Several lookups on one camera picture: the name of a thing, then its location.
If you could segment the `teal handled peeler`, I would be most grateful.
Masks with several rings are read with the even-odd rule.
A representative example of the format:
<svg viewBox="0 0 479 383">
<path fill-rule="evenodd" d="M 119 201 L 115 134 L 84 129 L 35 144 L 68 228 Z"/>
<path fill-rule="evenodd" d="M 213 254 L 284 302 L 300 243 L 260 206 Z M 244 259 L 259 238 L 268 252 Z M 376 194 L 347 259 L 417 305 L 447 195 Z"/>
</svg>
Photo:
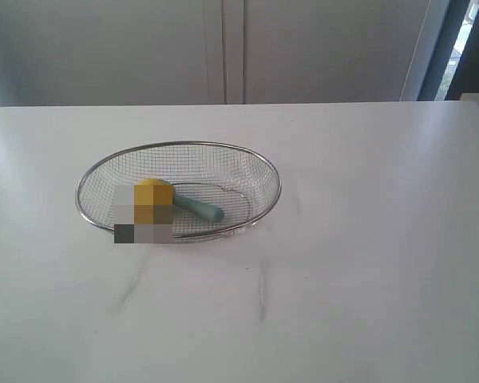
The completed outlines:
<svg viewBox="0 0 479 383">
<path fill-rule="evenodd" d="M 224 211 L 209 203 L 202 203 L 179 194 L 174 194 L 172 201 L 177 207 L 190 211 L 201 219 L 217 223 L 224 218 Z"/>
</svg>

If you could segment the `yellow lemon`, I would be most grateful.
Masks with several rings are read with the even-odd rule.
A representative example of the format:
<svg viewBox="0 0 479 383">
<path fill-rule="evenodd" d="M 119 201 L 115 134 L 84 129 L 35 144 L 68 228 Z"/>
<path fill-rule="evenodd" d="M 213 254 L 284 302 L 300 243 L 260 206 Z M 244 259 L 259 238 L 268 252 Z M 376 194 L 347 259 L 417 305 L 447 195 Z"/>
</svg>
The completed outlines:
<svg viewBox="0 0 479 383">
<path fill-rule="evenodd" d="M 173 221 L 173 186 L 157 179 L 145 179 L 134 186 L 134 223 L 169 225 Z"/>
</svg>

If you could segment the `white cabinet doors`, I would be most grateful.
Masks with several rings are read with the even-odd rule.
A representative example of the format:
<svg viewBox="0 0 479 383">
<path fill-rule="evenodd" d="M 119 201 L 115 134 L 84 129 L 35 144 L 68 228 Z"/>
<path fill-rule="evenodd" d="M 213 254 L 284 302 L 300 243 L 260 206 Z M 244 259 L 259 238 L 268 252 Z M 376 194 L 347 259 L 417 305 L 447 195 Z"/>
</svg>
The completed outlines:
<svg viewBox="0 0 479 383">
<path fill-rule="evenodd" d="M 0 106 L 414 101 L 446 1 L 0 1 Z"/>
</svg>

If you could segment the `dark window frame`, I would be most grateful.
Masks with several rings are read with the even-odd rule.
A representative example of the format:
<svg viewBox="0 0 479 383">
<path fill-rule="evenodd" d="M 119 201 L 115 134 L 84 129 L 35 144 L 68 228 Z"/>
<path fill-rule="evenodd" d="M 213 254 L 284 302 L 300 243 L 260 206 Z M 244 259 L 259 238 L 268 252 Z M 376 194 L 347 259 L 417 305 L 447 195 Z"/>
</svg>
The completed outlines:
<svg viewBox="0 0 479 383">
<path fill-rule="evenodd" d="M 445 20 L 418 93 L 419 101 L 435 99 L 468 5 L 467 1 L 449 2 Z M 479 93 L 479 9 L 445 99 L 457 101 L 464 93 Z"/>
</svg>

